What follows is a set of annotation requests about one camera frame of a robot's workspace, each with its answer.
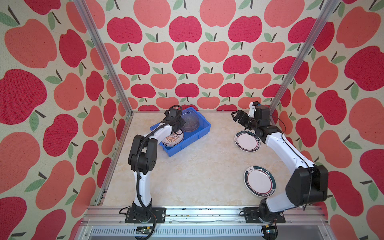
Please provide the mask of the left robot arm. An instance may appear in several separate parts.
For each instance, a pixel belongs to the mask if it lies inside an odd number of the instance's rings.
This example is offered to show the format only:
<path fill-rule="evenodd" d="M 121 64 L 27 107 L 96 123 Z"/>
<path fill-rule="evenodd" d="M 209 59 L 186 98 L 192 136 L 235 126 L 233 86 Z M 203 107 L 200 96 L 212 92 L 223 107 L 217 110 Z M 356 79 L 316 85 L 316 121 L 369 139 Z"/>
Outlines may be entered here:
<path fill-rule="evenodd" d="M 153 215 L 150 178 L 157 162 L 158 144 L 184 126 L 182 112 L 181 106 L 171 106 L 165 111 L 165 118 L 155 129 L 146 135 L 136 135 L 133 139 L 128 158 L 136 180 L 136 197 L 132 209 L 134 214 L 141 218 L 148 220 Z"/>

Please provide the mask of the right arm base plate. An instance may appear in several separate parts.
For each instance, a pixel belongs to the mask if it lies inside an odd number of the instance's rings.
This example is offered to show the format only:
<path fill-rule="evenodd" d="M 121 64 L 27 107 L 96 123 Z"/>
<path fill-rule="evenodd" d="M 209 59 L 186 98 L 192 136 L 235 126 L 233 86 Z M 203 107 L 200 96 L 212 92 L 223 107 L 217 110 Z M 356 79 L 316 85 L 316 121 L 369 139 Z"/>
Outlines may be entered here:
<path fill-rule="evenodd" d="M 268 209 L 260 208 L 243 208 L 240 217 L 244 217 L 247 224 L 284 224 L 285 216 L 282 212 L 272 213 Z"/>

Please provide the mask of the clear glass plate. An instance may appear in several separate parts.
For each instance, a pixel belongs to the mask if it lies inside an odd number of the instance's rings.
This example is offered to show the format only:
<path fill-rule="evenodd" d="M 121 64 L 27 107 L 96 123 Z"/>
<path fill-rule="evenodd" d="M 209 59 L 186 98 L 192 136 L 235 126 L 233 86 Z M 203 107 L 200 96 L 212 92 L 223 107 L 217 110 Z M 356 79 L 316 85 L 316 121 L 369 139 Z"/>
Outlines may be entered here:
<path fill-rule="evenodd" d="M 199 116 L 197 115 L 194 109 L 183 111 L 182 119 L 185 121 L 185 124 L 182 127 L 182 130 L 184 132 L 194 132 L 200 126 Z"/>

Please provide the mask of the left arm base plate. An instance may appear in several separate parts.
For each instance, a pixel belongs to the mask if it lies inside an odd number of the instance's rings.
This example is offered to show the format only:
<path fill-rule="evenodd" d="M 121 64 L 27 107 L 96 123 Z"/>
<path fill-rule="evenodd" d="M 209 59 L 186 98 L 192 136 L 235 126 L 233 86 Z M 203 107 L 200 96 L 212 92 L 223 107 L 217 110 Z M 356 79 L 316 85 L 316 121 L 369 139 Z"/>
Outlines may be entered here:
<path fill-rule="evenodd" d="M 152 214 L 155 218 L 152 218 L 152 215 L 149 214 L 142 207 L 131 207 L 129 208 L 125 223 L 127 224 L 153 224 L 156 220 L 157 224 L 164 224 L 166 217 L 166 208 L 152 208 Z"/>

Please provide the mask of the green striped plate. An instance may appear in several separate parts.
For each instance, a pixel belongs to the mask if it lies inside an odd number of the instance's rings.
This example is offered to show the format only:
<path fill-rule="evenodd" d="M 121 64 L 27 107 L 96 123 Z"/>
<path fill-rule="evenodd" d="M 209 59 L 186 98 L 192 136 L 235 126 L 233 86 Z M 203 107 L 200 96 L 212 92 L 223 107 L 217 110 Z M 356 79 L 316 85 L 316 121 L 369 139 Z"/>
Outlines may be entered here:
<path fill-rule="evenodd" d="M 234 137 L 236 146 L 245 152 L 256 152 L 261 147 L 260 139 L 253 133 L 240 131 Z"/>
<path fill-rule="evenodd" d="M 267 198 L 276 191 L 276 181 L 273 175 L 265 168 L 258 166 L 248 167 L 244 172 L 244 183 L 254 195 Z"/>

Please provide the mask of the sunburst plate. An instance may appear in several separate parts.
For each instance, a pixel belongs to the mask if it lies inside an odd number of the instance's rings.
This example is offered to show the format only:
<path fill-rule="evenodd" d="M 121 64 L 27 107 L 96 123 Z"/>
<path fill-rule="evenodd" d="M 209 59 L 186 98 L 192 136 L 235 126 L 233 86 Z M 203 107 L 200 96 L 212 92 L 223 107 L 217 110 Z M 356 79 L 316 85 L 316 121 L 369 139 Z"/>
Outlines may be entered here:
<path fill-rule="evenodd" d="M 181 132 L 180 134 L 173 133 L 172 135 L 164 138 L 162 141 L 162 144 L 166 147 L 174 147 L 178 144 L 180 144 L 184 140 L 184 133 Z"/>

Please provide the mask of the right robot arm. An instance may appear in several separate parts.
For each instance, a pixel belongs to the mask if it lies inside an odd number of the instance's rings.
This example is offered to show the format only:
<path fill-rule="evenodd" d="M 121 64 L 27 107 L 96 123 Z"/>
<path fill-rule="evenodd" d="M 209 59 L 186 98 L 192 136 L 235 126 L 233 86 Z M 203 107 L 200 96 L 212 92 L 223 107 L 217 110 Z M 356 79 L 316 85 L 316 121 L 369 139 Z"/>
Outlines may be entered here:
<path fill-rule="evenodd" d="M 271 148 L 291 173 L 284 193 L 261 200 L 261 219 L 266 222 L 285 210 L 327 199 L 329 171 L 308 160 L 287 140 L 278 126 L 271 124 L 268 106 L 253 102 L 248 113 L 238 110 L 231 115 L 235 122 L 252 131 L 261 142 Z"/>

